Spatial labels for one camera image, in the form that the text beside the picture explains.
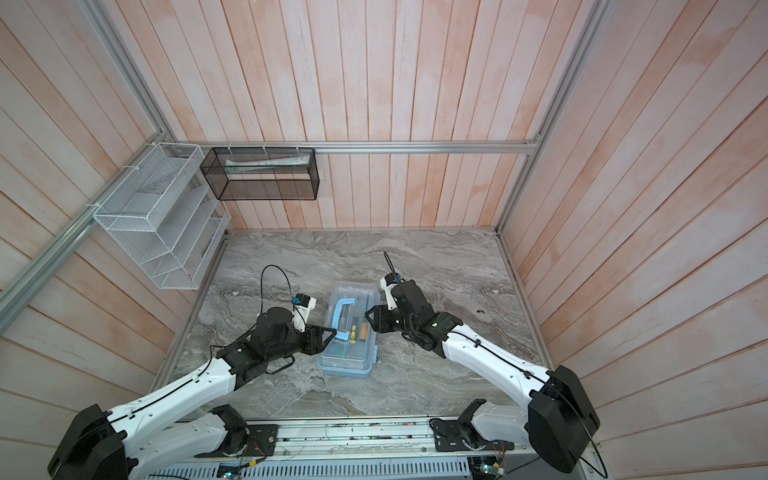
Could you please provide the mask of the blue translucent plastic toolbox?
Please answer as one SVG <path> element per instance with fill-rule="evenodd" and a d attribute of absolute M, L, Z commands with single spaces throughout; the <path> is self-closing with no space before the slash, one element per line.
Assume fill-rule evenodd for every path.
<path fill-rule="evenodd" d="M 377 359 L 377 334 L 365 314 L 380 304 L 380 291 L 373 284 L 334 285 L 326 327 L 335 329 L 336 335 L 317 359 L 325 375 L 367 378 L 371 374 Z"/>

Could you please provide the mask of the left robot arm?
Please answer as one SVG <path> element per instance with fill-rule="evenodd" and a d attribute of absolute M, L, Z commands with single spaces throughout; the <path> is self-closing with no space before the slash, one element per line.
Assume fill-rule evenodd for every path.
<path fill-rule="evenodd" d="M 286 308 L 272 307 L 202 366 L 152 393 L 104 410 L 80 411 L 50 460 L 53 479 L 142 479 L 178 461 L 211 452 L 240 457 L 249 427 L 230 405 L 185 424 L 185 415 L 264 375 L 271 362 L 317 355 L 336 332 L 302 325 Z"/>

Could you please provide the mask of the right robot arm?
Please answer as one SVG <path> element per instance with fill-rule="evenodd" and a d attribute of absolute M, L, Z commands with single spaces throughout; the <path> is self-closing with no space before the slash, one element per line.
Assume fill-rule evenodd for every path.
<path fill-rule="evenodd" d="M 458 317 L 435 311 L 415 281 L 390 273 L 380 281 L 386 302 L 366 319 L 377 333 L 398 332 L 441 358 L 458 363 L 504 392 L 514 406 L 471 402 L 455 421 L 434 418 L 435 435 L 480 450 L 494 442 L 526 445 L 550 467 L 571 473 L 600 427 L 578 376 L 524 361 L 483 338 Z"/>

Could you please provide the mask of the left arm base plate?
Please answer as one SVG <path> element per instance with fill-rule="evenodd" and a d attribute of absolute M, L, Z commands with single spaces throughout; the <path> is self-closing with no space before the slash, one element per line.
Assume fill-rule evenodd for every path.
<path fill-rule="evenodd" d="M 218 449 L 198 454 L 196 458 L 272 456 L 278 439 L 278 429 L 277 424 L 248 425 L 235 433 L 228 433 Z"/>

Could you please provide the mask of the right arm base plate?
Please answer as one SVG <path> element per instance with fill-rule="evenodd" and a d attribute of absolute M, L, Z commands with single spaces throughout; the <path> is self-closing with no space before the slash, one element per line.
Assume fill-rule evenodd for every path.
<path fill-rule="evenodd" d="M 428 422 L 438 452 L 514 450 L 513 443 L 483 440 L 468 423 L 459 420 L 431 418 Z"/>

